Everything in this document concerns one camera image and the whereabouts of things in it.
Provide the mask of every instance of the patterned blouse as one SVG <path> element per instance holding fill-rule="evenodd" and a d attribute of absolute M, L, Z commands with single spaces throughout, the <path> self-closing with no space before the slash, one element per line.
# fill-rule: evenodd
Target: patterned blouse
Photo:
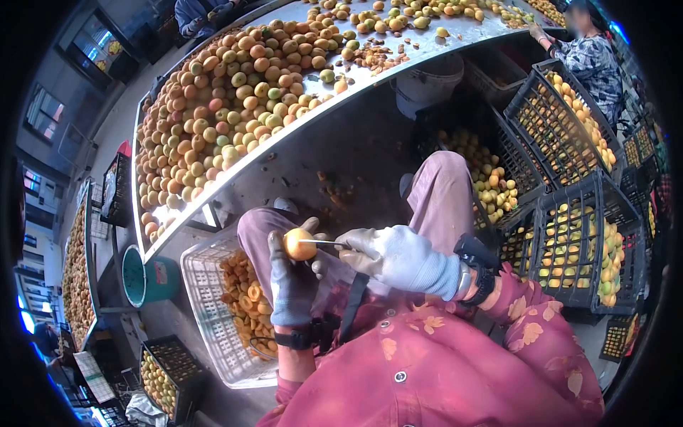
<path fill-rule="evenodd" d="M 278 378 L 279 405 L 257 426 L 596 425 L 600 386 L 562 303 L 522 283 L 509 263 L 503 269 L 479 307 L 510 326 L 503 347 L 453 301 L 364 301 L 359 336 L 318 358 L 303 383 Z M 346 304 L 343 292 L 333 290 L 331 309 Z"/>
<path fill-rule="evenodd" d="M 604 34 L 571 42 L 557 40 L 550 56 L 559 59 L 591 94 L 609 124 L 622 114 L 622 77 L 612 47 Z"/>

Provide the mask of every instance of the knife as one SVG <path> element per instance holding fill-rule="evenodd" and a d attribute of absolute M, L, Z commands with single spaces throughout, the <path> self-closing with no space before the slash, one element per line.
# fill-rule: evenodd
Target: knife
<path fill-rule="evenodd" d="M 331 242 L 329 240 L 314 240 L 310 238 L 300 238 L 299 241 L 303 243 L 315 243 L 317 245 L 337 245 L 343 247 L 344 249 L 353 250 L 351 245 L 349 245 L 348 243 Z"/>

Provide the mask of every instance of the gray glove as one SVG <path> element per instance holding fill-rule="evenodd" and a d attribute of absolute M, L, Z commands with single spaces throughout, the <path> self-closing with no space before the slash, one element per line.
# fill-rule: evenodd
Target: gray glove
<path fill-rule="evenodd" d="M 214 23 L 214 22 L 216 22 L 216 21 L 218 21 L 218 20 L 224 19 L 225 16 L 228 14 L 228 12 L 230 12 L 231 10 L 233 10 L 234 7 L 235 7 L 235 5 L 234 5 L 231 1 L 228 1 L 228 2 L 227 2 L 226 4 L 224 4 L 224 5 L 218 5 L 218 6 L 216 6 L 216 7 L 213 8 L 213 10 L 211 11 L 211 12 L 214 12 L 214 14 L 211 14 L 211 16 L 209 17 L 209 22 L 210 22 L 210 23 Z"/>
<path fill-rule="evenodd" d="M 537 23 L 529 23 L 529 34 L 537 42 L 543 39 L 550 40 L 550 36 Z"/>
<path fill-rule="evenodd" d="M 190 33 L 190 35 L 196 34 L 197 31 L 199 31 L 204 25 L 206 25 L 206 21 L 204 18 L 201 16 L 199 18 L 194 18 L 190 23 L 187 25 L 187 31 Z"/>
<path fill-rule="evenodd" d="M 359 228 L 335 241 L 356 250 L 339 251 L 342 262 L 392 288 L 439 295 L 444 301 L 458 291 L 460 257 L 432 251 L 432 242 L 408 226 Z"/>
<path fill-rule="evenodd" d="M 152 99 L 152 102 L 156 101 L 157 97 L 159 96 L 159 92 L 161 92 L 161 88 L 164 86 L 164 83 L 166 83 L 166 80 L 168 80 L 168 77 L 164 76 L 158 76 L 154 80 L 152 89 L 150 89 L 150 98 Z"/>
<path fill-rule="evenodd" d="M 313 232 L 319 224 L 311 217 L 301 228 Z M 316 234 L 314 238 L 326 238 Z M 270 289 L 273 292 L 273 313 L 270 322 L 278 326 L 299 326 L 311 322 L 311 308 L 318 291 L 318 280 L 326 272 L 322 261 L 295 262 L 287 257 L 282 235 L 273 231 L 268 235 L 270 249 Z"/>

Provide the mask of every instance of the knee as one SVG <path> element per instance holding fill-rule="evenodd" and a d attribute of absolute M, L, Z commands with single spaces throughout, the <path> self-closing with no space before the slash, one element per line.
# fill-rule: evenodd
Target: knee
<path fill-rule="evenodd" d="M 253 237 L 254 234 L 263 233 L 268 235 L 273 230 L 270 228 L 270 224 L 273 222 L 275 215 L 278 215 L 278 213 L 266 207 L 246 211 L 237 223 L 237 235 L 242 239 Z"/>
<path fill-rule="evenodd" d="M 469 168 L 464 157 L 452 151 L 437 151 L 425 160 L 425 166 L 430 169 L 446 172 L 450 176 L 470 179 Z"/>

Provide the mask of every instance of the teal bucket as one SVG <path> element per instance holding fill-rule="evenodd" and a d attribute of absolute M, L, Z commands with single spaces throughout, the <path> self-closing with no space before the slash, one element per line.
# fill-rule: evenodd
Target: teal bucket
<path fill-rule="evenodd" d="M 133 307 L 171 299 L 178 293 L 180 269 L 171 258 L 155 256 L 143 265 L 140 250 L 132 245 L 126 249 L 122 270 L 126 296 Z"/>

